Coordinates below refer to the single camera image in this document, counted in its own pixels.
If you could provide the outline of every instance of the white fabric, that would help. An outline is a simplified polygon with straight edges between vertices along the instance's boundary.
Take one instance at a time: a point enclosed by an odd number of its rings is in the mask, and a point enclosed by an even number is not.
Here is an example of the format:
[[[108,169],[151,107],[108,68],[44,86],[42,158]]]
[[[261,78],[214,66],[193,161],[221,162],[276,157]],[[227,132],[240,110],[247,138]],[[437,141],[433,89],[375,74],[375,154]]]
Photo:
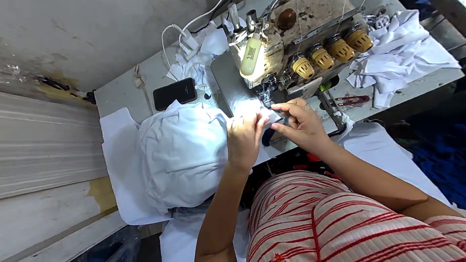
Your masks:
[[[196,85],[209,84],[213,87],[212,80],[214,79],[211,73],[209,74],[210,64],[217,55],[228,50],[228,40],[223,29],[217,29],[213,21],[199,31],[194,39],[201,46],[200,51],[187,61],[182,55],[183,50],[179,49],[175,55],[176,63],[170,66],[171,70],[166,76],[175,81],[192,77]]]
[[[440,68],[460,68],[419,23],[419,11],[397,12],[388,27],[369,32],[374,46],[352,62],[355,88],[375,85],[374,107],[390,106],[396,90]]]
[[[333,141],[338,142],[342,140],[343,137],[345,137],[353,129],[353,125],[355,122],[351,120],[351,118],[347,114],[345,113],[342,114],[340,111],[335,112],[334,115],[338,117],[342,117],[342,122],[346,124],[346,129],[345,131],[343,131],[343,133],[341,133],[340,135],[332,136],[330,138]]]
[[[184,213],[175,212],[160,236],[160,253],[163,262],[194,261],[196,243],[208,205],[189,208]],[[249,209],[238,212],[233,247],[238,262],[246,261],[249,233]]]
[[[217,190],[228,159],[227,116],[203,104],[174,101],[139,128],[148,202],[159,213],[195,207]]]
[[[227,159],[221,125],[226,116],[203,107],[175,101],[140,129],[127,108],[100,119],[105,162],[123,221],[166,221],[168,208],[195,207],[217,190]],[[279,117],[271,110],[262,114],[270,116],[269,123]],[[269,159],[261,147],[254,165]]]
[[[100,126],[103,156],[123,221],[129,225],[144,225],[169,220],[171,213],[160,215],[149,205],[142,190],[141,152],[137,146],[139,124],[131,118],[128,108],[101,118]]]
[[[339,142],[358,158],[419,188],[424,193],[451,206],[439,188],[399,148],[385,128],[377,123],[356,123]]]

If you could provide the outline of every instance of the left hand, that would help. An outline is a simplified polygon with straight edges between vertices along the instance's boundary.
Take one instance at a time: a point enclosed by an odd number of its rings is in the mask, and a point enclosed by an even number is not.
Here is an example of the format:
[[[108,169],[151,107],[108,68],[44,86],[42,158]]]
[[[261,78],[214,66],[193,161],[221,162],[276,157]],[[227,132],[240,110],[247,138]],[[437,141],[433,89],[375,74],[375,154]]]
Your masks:
[[[249,174],[257,160],[260,136],[268,120],[268,117],[263,117],[260,113],[253,113],[227,121],[228,164],[231,167]]]

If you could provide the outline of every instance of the striped clothing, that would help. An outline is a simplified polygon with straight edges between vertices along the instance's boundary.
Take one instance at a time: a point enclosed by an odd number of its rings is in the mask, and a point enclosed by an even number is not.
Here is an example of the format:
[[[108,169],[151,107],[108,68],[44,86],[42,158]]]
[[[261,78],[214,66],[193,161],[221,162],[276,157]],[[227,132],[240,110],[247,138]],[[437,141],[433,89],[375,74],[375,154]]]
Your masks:
[[[421,222],[342,182],[288,172],[258,190],[247,261],[466,261],[466,219]]]

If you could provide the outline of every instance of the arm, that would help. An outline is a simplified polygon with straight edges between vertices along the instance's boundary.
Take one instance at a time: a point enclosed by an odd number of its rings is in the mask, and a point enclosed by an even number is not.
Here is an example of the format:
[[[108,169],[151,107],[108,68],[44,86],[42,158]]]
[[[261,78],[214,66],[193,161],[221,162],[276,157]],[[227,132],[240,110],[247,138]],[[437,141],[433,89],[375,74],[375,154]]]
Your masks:
[[[429,197],[415,186],[357,158],[327,136],[319,116],[304,110],[305,100],[272,105],[273,109],[290,114],[290,126],[273,124],[304,150],[327,163],[354,192],[370,197],[395,212],[418,220],[437,215],[461,216],[440,201]]]
[[[268,118],[231,118],[226,126],[228,162],[219,188],[202,222],[195,261],[236,261],[233,236],[241,194],[259,153],[260,135]]]

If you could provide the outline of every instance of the person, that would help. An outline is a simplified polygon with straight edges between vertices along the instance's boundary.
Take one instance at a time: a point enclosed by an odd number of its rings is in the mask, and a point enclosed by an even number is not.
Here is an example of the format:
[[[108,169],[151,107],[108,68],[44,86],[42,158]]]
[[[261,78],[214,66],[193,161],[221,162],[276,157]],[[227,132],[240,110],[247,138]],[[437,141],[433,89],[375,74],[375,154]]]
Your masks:
[[[335,144],[305,100],[272,108],[289,115],[289,126],[272,129],[328,164],[341,181],[305,171],[266,181],[251,208],[247,261],[466,261],[466,219],[459,213]],[[238,206],[267,120],[228,122],[228,163],[195,261],[236,261]]]

